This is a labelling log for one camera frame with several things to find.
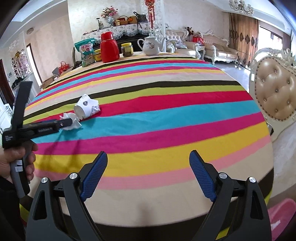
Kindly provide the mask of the small white tissue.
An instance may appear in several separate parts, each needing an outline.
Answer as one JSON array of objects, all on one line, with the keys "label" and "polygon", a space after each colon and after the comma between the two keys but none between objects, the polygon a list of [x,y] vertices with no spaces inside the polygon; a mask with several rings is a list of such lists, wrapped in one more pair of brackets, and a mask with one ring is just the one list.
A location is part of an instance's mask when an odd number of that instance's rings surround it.
[{"label": "small white tissue", "polygon": [[82,126],[78,116],[74,113],[63,113],[60,116],[60,120],[63,122],[62,129],[66,131],[79,129]]}]

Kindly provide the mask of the white paper cup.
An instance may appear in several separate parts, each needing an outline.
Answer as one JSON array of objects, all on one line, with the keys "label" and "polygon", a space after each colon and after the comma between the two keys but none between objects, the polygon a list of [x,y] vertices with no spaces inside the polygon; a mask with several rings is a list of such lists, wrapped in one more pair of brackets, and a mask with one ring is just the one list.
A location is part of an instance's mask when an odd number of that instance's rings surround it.
[{"label": "white paper cup", "polygon": [[74,113],[79,120],[89,118],[100,112],[99,101],[91,99],[87,94],[82,95],[74,105]]}]

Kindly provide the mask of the pink trash bin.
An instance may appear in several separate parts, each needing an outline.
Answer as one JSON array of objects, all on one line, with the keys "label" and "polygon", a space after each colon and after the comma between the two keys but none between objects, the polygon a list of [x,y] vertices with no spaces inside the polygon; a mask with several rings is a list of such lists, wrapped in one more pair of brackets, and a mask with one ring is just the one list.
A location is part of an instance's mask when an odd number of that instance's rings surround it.
[{"label": "pink trash bin", "polygon": [[295,201],[290,198],[268,209],[272,240],[276,240],[295,214]]}]

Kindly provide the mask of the striped colourful tablecloth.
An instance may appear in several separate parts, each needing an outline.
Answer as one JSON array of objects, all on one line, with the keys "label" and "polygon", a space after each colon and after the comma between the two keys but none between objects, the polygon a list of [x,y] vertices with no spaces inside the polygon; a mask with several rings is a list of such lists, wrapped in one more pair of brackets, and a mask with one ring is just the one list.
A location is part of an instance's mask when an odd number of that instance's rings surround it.
[{"label": "striped colourful tablecloth", "polygon": [[135,54],[77,68],[42,90],[25,123],[59,119],[87,94],[100,111],[76,130],[37,138],[35,176],[60,180],[107,153],[86,206],[107,240],[190,240],[211,207],[189,165],[197,150],[231,178],[254,177],[265,200],[273,188],[273,147],[249,93],[219,68],[194,58]]}]

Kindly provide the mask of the green snack bag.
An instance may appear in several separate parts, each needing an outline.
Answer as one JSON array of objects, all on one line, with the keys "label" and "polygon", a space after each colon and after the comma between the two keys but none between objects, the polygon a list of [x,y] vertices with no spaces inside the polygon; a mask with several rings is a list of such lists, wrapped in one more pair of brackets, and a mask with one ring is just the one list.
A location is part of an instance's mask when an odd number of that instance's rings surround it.
[{"label": "green snack bag", "polygon": [[76,50],[81,54],[82,67],[86,67],[95,62],[93,45],[96,39],[89,38],[74,44]]}]

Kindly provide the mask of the yellow lid jar left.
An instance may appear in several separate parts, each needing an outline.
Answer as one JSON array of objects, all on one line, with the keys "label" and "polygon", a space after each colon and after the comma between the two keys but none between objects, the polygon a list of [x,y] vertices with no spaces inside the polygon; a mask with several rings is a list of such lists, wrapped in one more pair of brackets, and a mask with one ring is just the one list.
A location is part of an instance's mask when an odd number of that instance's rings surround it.
[{"label": "yellow lid jar left", "polygon": [[101,49],[94,50],[94,59],[95,59],[96,62],[102,61]]}]

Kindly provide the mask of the beige tufted dining chair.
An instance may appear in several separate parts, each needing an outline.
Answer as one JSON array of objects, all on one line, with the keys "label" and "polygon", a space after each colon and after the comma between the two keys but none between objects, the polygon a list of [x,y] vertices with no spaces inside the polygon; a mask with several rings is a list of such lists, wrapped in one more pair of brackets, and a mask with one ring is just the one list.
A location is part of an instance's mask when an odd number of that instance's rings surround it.
[{"label": "beige tufted dining chair", "polygon": [[295,123],[295,56],[290,49],[258,50],[250,65],[249,94],[263,114],[274,142]]}]

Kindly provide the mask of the cream ornate sofa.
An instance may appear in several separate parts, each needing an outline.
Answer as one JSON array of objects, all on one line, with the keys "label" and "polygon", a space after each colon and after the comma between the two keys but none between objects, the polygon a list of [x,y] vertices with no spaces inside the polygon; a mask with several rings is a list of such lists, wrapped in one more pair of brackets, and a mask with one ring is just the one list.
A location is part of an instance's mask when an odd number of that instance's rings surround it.
[{"label": "cream ornate sofa", "polygon": [[212,65],[216,61],[230,63],[238,60],[237,50],[228,47],[229,41],[227,39],[216,36],[212,30],[202,33],[202,38],[205,47],[204,58],[211,60]]}]

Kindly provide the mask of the yellow lid jar dark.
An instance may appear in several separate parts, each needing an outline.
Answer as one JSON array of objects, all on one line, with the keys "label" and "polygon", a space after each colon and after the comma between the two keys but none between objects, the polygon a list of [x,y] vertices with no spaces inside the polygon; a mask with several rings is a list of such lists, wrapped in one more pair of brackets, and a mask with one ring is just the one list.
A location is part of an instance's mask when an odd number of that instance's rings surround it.
[{"label": "yellow lid jar dark", "polygon": [[123,57],[133,56],[133,46],[132,43],[123,43],[121,44],[121,52]]}]

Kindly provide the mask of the white ceramic teapot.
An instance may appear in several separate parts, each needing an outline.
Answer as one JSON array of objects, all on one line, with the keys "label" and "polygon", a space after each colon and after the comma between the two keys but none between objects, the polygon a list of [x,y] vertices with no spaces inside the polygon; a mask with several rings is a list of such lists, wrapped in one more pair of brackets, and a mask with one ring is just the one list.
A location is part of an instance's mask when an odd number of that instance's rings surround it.
[{"label": "white ceramic teapot", "polygon": [[162,51],[165,40],[166,39],[163,38],[159,42],[157,37],[148,36],[144,39],[138,39],[137,44],[145,55],[154,56],[158,55]]}]

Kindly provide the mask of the piano with lace cover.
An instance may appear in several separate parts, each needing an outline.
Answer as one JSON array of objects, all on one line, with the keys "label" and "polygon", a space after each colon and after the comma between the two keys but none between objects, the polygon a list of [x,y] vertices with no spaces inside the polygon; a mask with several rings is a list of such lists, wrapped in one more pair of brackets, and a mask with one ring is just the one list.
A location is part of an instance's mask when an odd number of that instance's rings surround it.
[{"label": "piano with lace cover", "polygon": [[121,45],[123,43],[132,43],[133,50],[140,52],[141,49],[137,44],[138,39],[144,39],[149,36],[149,23],[129,24],[115,27],[108,27],[102,30],[95,30],[93,32],[82,35],[81,40],[95,39],[95,49],[98,49],[101,43],[101,35],[105,32],[112,32],[113,38],[116,40],[119,52],[121,53]]}]

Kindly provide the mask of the brown patterned curtain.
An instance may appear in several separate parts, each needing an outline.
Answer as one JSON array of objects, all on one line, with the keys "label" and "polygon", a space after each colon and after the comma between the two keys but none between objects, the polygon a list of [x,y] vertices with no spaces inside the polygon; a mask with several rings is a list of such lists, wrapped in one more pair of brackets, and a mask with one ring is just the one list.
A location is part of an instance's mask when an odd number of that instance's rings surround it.
[{"label": "brown patterned curtain", "polygon": [[258,50],[259,21],[249,16],[229,13],[229,47],[237,51],[238,63],[250,66]]}]

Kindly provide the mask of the flower vase bouquet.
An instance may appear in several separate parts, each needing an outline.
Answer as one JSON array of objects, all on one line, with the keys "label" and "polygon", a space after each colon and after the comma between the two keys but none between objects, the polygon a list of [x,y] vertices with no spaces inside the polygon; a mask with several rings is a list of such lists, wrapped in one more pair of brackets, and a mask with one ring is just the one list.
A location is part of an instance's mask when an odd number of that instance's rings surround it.
[{"label": "flower vase bouquet", "polygon": [[109,25],[114,26],[114,16],[118,13],[118,9],[114,8],[113,6],[106,7],[103,9],[101,13],[101,17],[106,19]]}]

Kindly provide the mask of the chandelier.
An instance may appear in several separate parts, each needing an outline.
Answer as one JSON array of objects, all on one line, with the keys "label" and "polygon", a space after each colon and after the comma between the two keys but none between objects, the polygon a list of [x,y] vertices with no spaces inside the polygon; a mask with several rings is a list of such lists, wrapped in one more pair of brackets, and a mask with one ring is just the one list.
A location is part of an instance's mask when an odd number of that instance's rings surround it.
[{"label": "chandelier", "polygon": [[253,15],[254,8],[250,4],[246,4],[243,0],[229,0],[229,6],[234,11],[238,11],[245,15]]}]

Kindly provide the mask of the red chinese knot ornament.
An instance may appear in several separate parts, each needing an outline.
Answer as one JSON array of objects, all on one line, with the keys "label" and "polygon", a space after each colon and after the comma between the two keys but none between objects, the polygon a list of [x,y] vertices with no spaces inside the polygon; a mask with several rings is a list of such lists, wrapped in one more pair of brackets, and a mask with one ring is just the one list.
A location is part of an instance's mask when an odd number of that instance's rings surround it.
[{"label": "red chinese knot ornament", "polygon": [[144,3],[147,6],[148,10],[148,17],[149,17],[149,22],[151,25],[151,29],[154,28],[154,21],[155,21],[155,11],[154,11],[154,5],[155,5],[155,0],[145,0]]}]

